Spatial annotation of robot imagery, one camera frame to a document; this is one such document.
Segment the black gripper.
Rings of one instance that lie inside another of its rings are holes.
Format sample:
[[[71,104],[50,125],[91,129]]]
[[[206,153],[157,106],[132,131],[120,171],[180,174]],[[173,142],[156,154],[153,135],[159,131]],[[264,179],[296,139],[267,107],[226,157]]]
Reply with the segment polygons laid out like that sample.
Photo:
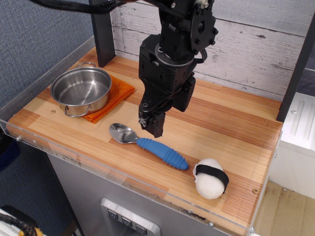
[[[183,62],[168,57],[159,45],[161,35],[150,35],[140,46],[139,78],[145,86],[138,122],[155,137],[163,134],[164,113],[172,107],[184,112],[195,85],[196,63],[189,55]]]

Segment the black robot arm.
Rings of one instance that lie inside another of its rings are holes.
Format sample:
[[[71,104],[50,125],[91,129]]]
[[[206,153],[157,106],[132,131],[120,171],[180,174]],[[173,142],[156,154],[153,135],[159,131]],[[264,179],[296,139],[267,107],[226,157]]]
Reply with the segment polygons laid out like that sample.
[[[145,91],[139,105],[141,128],[162,136],[165,114],[184,112],[196,80],[194,69],[207,58],[218,30],[212,0],[152,0],[158,7],[160,34],[151,34],[140,46],[139,78]]]

